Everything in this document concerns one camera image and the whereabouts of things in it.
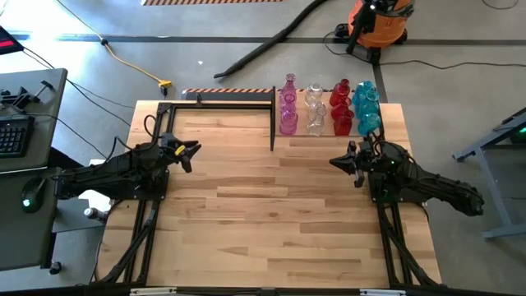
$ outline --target blue glass vase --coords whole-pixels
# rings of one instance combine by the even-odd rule
[[[358,133],[367,136],[368,132],[374,132],[381,125],[380,116],[376,113],[365,114],[358,124]]]
[[[362,98],[365,97],[367,92],[369,90],[374,90],[375,86],[370,81],[363,81],[358,83],[358,86],[356,87],[356,90],[354,91],[353,95],[353,104],[355,108],[360,105],[362,102]]]
[[[376,91],[370,90],[367,92],[365,99],[363,99],[356,107],[356,115],[358,119],[362,119],[362,117],[366,114],[378,114],[380,110],[379,103],[380,95]]]

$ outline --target warning stripe tape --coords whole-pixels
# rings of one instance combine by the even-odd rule
[[[268,94],[272,89],[186,89],[184,93],[260,93]]]
[[[282,2],[283,0],[142,0],[144,6]]]

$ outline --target gray floor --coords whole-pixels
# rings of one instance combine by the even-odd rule
[[[283,29],[309,2],[141,7],[139,0],[63,0],[101,34],[172,36],[271,36]],[[487,0],[505,6],[510,0]],[[313,12],[293,33],[297,37],[322,37],[345,22],[353,1],[332,0]],[[526,39],[526,5],[495,11],[478,0],[419,0],[408,23],[411,39]],[[0,24],[15,32],[32,32],[24,45],[55,67],[65,67],[69,78],[97,94],[122,104],[139,99],[161,99],[156,83],[114,61],[98,43],[55,42],[53,35],[90,33],[54,1],[11,0]],[[335,56],[322,44],[280,44],[241,72],[217,81],[212,78],[258,44],[113,43],[118,55],[170,79],[175,87],[169,98],[186,88],[281,86],[284,75],[296,73],[297,87],[319,81],[330,88],[347,77],[353,84],[373,80],[371,66],[354,58]],[[344,47],[332,45],[339,52]],[[382,62],[421,59],[441,66],[464,61],[526,62],[524,47],[510,46],[401,46],[383,53]],[[40,69],[23,53],[0,57],[0,72]],[[526,105],[526,69],[466,66],[439,71],[417,64],[383,66],[390,102],[401,103],[413,153],[425,169],[476,185],[487,200],[483,217],[468,218],[439,201],[430,203],[431,231],[444,282],[463,289],[526,294],[526,236],[492,242],[481,232],[499,225],[489,198],[486,179],[474,160],[456,164],[450,155],[476,140],[501,119]],[[104,107],[128,122],[130,109],[105,102]],[[81,97],[70,86],[64,95],[60,118],[104,153],[111,139],[126,138],[128,127]],[[53,145],[87,164],[100,158],[88,145],[58,125]],[[525,203],[514,205],[517,216]],[[56,276],[35,268],[0,272],[0,290],[29,289],[86,283],[95,260],[100,230],[58,236],[54,256],[66,269]]]

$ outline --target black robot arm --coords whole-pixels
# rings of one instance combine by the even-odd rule
[[[484,200],[475,187],[429,173],[402,146],[372,139],[375,138],[368,137],[360,143],[358,153],[356,143],[350,141],[347,154],[330,163],[355,174],[355,187],[363,185],[363,172],[368,172],[374,202],[420,203],[435,197],[466,215],[482,215]]]
[[[190,159],[201,148],[198,141],[180,141],[172,134],[157,142],[137,145],[99,165],[64,170],[57,176],[55,196],[58,199],[78,197],[95,190],[117,200],[160,200],[168,181],[168,165],[179,164],[191,172]]]

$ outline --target black hose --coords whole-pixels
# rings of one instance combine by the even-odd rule
[[[318,8],[321,4],[325,3],[327,0],[315,0],[309,6],[307,6],[296,18],[294,21],[288,25],[285,29],[281,30],[278,34],[276,34],[274,37],[269,39],[269,41],[263,43],[262,45],[258,46],[257,49],[252,50],[249,54],[241,58],[239,61],[235,62],[230,68],[228,68],[225,72],[215,74],[214,78],[220,78],[225,77],[230,74],[233,74],[239,70],[241,70],[243,67],[245,67],[248,63],[250,63],[253,59],[259,57],[262,53],[269,50],[274,45],[283,42],[287,36],[292,33],[299,24],[302,23],[302,21],[316,8]]]

